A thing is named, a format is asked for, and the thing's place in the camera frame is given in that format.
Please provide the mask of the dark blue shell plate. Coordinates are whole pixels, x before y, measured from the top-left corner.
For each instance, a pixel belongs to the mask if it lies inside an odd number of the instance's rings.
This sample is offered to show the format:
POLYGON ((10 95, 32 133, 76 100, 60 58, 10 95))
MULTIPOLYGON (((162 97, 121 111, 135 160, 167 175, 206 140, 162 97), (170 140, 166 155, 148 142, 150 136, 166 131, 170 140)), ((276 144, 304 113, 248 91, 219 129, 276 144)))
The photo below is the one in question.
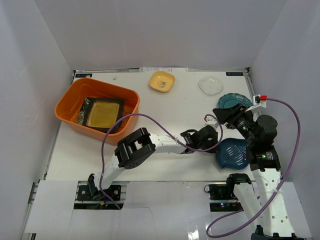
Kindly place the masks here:
POLYGON ((215 158, 221 169, 243 170, 249 163, 246 159, 248 143, 244 139, 226 138, 220 144, 215 158))

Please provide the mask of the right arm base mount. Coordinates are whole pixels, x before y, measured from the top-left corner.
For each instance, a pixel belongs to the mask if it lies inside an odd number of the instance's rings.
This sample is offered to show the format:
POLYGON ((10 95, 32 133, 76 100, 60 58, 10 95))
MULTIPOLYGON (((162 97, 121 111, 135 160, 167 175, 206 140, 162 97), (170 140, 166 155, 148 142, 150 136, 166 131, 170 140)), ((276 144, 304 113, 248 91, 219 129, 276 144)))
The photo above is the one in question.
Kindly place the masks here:
POLYGON ((227 213, 243 210, 239 200, 228 192, 225 183, 207 184, 203 190, 209 196, 211 213, 227 213))

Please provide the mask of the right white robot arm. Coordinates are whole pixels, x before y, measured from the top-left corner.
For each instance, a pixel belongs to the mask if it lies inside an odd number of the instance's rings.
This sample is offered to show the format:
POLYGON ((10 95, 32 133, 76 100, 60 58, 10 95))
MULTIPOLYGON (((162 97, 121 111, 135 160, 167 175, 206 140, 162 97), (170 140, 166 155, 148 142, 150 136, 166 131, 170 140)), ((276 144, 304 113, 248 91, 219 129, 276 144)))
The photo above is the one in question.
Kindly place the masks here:
POLYGON ((274 146, 278 122, 270 115, 254 119, 247 107, 237 104, 231 108, 213 109, 218 123, 237 130, 247 141, 246 160, 255 179, 256 196, 250 178, 234 173, 227 178, 226 195, 236 200, 248 218, 243 228, 251 226, 253 240, 296 240, 283 194, 284 177, 274 146))

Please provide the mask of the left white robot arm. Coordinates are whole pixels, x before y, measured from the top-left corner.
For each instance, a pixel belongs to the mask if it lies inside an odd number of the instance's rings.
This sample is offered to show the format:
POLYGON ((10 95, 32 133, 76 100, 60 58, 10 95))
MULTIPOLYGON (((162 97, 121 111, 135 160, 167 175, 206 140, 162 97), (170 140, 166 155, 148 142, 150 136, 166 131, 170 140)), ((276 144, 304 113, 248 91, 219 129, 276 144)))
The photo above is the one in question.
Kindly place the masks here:
POLYGON ((98 174, 92 173, 88 177, 88 193, 94 200, 103 198, 111 183, 124 170, 137 168, 152 154, 184 155, 198 151, 215 154, 220 150, 218 132, 210 125, 200 130, 186 130, 180 136, 182 143, 169 135, 152 134, 145 127, 129 134, 117 143, 114 154, 108 162, 105 161, 104 154, 101 154, 102 171, 98 174))

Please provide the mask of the yellow and black square plate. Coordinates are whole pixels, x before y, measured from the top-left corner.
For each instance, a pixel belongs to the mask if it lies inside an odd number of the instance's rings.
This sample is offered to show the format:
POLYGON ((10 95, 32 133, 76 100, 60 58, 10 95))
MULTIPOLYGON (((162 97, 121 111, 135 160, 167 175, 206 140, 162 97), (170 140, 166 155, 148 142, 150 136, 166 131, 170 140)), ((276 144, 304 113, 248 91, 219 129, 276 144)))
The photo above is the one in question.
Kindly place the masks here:
POLYGON ((82 125, 106 133, 122 117, 124 104, 119 98, 87 97, 82 125))

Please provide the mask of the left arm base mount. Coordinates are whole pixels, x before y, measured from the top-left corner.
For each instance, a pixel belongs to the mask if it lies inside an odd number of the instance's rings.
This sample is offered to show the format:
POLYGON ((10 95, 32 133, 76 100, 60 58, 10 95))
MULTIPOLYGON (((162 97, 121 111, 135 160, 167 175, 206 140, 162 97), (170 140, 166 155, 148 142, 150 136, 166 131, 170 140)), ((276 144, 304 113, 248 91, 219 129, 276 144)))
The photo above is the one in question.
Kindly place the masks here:
POLYGON ((126 187, 124 185, 111 185, 104 192, 119 206, 119 208, 100 190, 91 196, 89 186, 79 184, 76 191, 74 210, 121 210, 124 206, 126 187))

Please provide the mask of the black floral square plate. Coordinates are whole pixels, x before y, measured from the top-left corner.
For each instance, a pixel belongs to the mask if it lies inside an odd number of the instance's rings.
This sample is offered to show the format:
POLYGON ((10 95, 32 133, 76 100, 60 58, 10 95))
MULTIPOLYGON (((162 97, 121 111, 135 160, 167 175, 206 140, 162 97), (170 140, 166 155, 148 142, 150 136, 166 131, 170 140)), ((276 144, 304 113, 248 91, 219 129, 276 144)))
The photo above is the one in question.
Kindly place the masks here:
POLYGON ((84 119, 85 119, 85 115, 86 115, 86 111, 89 107, 89 104, 92 101, 92 97, 86 97, 82 103, 82 106, 80 108, 80 111, 78 113, 77 119, 76 119, 76 123, 79 125, 83 125, 84 123, 84 119))

